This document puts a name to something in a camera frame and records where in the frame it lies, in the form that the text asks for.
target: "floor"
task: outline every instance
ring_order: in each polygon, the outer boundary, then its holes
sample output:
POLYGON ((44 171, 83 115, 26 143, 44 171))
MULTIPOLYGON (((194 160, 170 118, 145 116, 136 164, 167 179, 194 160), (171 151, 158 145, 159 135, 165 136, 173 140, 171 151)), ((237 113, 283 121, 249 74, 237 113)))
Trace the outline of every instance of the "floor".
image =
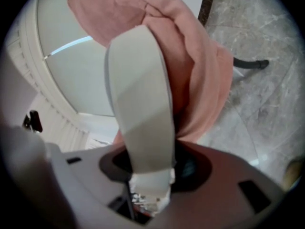
POLYGON ((305 150, 305 48, 279 0, 213 0, 206 30, 242 60, 269 59, 263 71, 234 73, 229 98, 199 144, 238 155, 280 184, 305 150))

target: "pink towel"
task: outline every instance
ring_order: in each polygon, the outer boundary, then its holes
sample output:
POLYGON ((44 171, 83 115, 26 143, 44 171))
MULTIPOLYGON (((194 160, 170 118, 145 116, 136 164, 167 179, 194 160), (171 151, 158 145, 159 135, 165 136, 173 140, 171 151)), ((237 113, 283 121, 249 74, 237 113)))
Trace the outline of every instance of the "pink towel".
MULTIPOLYGON (((107 47, 137 25, 154 34, 173 96, 176 137, 196 142, 216 121, 230 91, 233 56, 211 40, 181 0, 68 0, 83 29, 107 47)), ((122 141, 120 132, 115 142, 122 141)))

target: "white wall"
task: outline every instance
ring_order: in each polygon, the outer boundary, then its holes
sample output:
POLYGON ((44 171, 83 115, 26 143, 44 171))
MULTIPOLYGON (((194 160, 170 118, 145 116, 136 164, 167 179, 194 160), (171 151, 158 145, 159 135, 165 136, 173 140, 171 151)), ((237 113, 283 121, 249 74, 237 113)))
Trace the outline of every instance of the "white wall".
POLYGON ((0 124, 21 126, 36 95, 35 89, 16 70, 4 48, 0 58, 0 124))

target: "gray marble tile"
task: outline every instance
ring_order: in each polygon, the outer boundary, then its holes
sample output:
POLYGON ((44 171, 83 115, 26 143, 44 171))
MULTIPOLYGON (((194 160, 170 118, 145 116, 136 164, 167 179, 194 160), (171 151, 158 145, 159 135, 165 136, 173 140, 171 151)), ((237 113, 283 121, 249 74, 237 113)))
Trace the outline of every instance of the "gray marble tile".
POLYGON ((291 136, 275 147, 275 151, 289 160, 305 156, 305 125, 291 133, 291 136))
POLYGON ((242 119, 229 102, 226 102, 217 122, 199 139, 198 144, 232 153, 248 162, 258 159, 242 119))
POLYGON ((299 49, 303 39, 280 0, 213 0, 209 25, 259 31, 299 49))
POLYGON ((278 147, 288 157, 285 145, 291 137, 298 134, 298 140, 292 141, 300 146, 305 121, 305 60, 302 55, 296 57, 272 96, 246 121, 259 156, 268 154, 278 147))
POLYGON ((226 46, 237 58, 270 61, 262 71, 238 69, 244 77, 234 74, 229 100, 246 120, 280 84, 291 65, 295 49, 256 31, 223 26, 208 26, 206 29, 212 39, 226 46))
POLYGON ((276 151, 260 157, 259 160, 261 171, 280 186, 290 160, 276 151))

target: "black chair leg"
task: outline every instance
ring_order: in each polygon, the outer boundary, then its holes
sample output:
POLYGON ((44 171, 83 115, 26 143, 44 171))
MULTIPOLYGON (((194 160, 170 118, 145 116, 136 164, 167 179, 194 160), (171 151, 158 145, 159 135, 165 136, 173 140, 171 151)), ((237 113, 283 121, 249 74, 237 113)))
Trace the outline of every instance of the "black chair leg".
POLYGON ((247 62, 234 58, 233 65, 242 69, 264 69, 269 65, 269 60, 257 60, 253 62, 247 62))

